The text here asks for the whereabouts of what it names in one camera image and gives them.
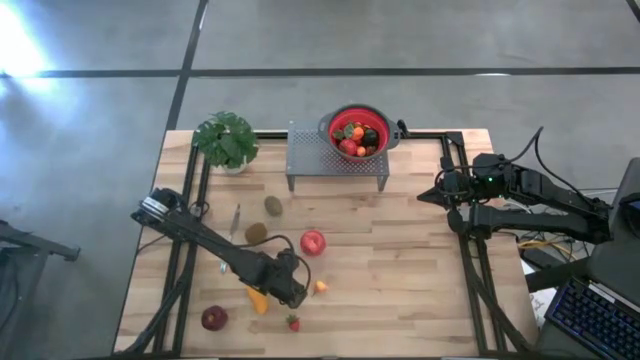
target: gray floor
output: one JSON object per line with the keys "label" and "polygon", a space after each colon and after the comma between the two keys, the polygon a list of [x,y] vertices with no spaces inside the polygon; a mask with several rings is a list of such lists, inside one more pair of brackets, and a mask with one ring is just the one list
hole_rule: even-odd
{"label": "gray floor", "polygon": [[[0,62],[177,69],[197,3],[0,0],[0,27],[23,29],[0,35],[21,44]],[[623,0],[212,0],[202,31],[194,68],[640,66]],[[110,352],[140,231],[128,215],[151,186],[176,82],[0,82],[0,218],[82,247],[77,263],[47,265],[16,358]],[[638,93],[640,76],[622,75],[191,79],[177,127],[233,110],[281,129],[365,102],[411,128],[489,128],[514,154],[544,125],[552,169],[615,187],[640,154]]]}

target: butcher block tabletop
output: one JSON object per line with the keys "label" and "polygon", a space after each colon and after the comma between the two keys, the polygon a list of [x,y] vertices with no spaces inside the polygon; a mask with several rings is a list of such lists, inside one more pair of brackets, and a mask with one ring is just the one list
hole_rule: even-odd
{"label": "butcher block tabletop", "polygon": [[[481,152],[493,152],[487,130],[460,131],[469,161]],[[154,187],[182,190],[192,133],[167,132]],[[220,260],[200,248],[182,356],[476,355],[457,236],[447,226],[444,209],[416,200],[416,195],[433,186],[440,170],[441,144],[411,139],[390,150],[391,175],[384,192],[377,191],[375,177],[301,177],[291,193],[285,177],[286,152],[286,140],[261,140],[257,158],[240,175],[213,169],[206,197],[210,211],[203,223],[228,236],[240,204],[234,243],[244,244],[245,229],[263,222],[270,236],[292,239],[300,255],[302,233],[321,231],[328,244],[324,253],[302,256],[311,267],[311,287],[321,280],[329,290],[309,294],[295,310],[270,298],[267,313],[258,315],[237,276],[221,274]],[[197,194],[201,168],[202,155],[190,202]],[[281,217],[267,214],[263,200],[268,195],[282,201]],[[140,246],[158,236],[145,228]],[[498,301],[525,338],[534,342],[537,328],[516,244],[511,236],[496,234],[487,245]],[[285,242],[272,241],[258,249],[275,256],[284,247]],[[158,309],[170,248],[171,241],[163,239],[136,257],[115,350],[130,345]],[[295,277],[306,282],[304,266]],[[202,311],[213,305],[229,314],[226,326],[217,332],[205,330],[200,323]],[[491,339],[489,315],[483,310]],[[168,339],[176,312],[177,305],[169,318]],[[289,314],[300,318],[297,333],[287,326]],[[171,341],[165,344],[170,347]]]}

